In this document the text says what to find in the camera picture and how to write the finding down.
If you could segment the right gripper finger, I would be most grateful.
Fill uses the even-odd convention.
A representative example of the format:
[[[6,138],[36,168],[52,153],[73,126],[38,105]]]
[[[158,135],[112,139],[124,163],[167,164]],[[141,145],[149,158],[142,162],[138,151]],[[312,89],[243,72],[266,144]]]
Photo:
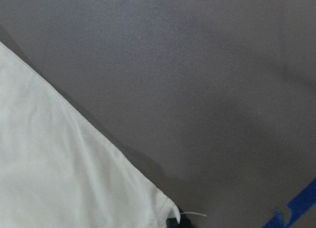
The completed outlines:
[[[176,218],[168,218],[166,220],[167,228],[191,228],[191,221],[187,218],[182,218],[180,222]]]

